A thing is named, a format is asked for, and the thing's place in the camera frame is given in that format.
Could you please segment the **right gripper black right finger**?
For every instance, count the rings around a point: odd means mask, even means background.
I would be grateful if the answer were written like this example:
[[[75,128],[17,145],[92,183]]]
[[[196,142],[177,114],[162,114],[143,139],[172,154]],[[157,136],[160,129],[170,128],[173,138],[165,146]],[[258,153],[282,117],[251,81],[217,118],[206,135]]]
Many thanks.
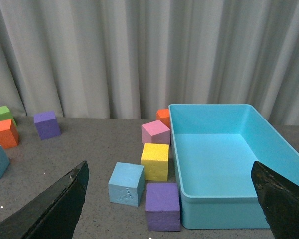
[[[299,239],[299,186],[255,161],[251,179],[276,239]]]

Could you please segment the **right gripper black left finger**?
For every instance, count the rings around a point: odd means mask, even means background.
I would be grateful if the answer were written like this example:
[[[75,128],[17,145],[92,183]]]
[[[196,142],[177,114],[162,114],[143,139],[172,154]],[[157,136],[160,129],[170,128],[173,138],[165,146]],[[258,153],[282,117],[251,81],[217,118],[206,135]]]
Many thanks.
[[[85,202],[89,168],[82,161],[0,222],[0,239],[71,239]]]

